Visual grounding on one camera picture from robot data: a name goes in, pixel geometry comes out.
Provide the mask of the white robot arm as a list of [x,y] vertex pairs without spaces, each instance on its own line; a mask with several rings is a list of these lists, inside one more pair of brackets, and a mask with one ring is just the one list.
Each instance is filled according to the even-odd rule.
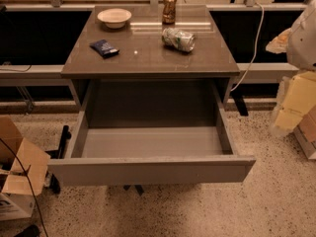
[[289,29],[271,40],[266,51],[285,53],[298,69],[279,83],[270,132],[283,137],[293,132],[316,106],[316,0],[311,1]]

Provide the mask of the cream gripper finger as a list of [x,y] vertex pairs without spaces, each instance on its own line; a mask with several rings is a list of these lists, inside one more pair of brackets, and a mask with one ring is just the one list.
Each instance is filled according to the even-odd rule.
[[315,72],[303,71],[291,78],[284,76],[277,89],[270,133],[276,137],[287,136],[315,106]]
[[290,33],[291,33],[291,29],[286,29],[282,31],[278,36],[276,36],[273,40],[271,40],[267,44],[266,51],[275,53],[275,54],[286,52],[288,37]]

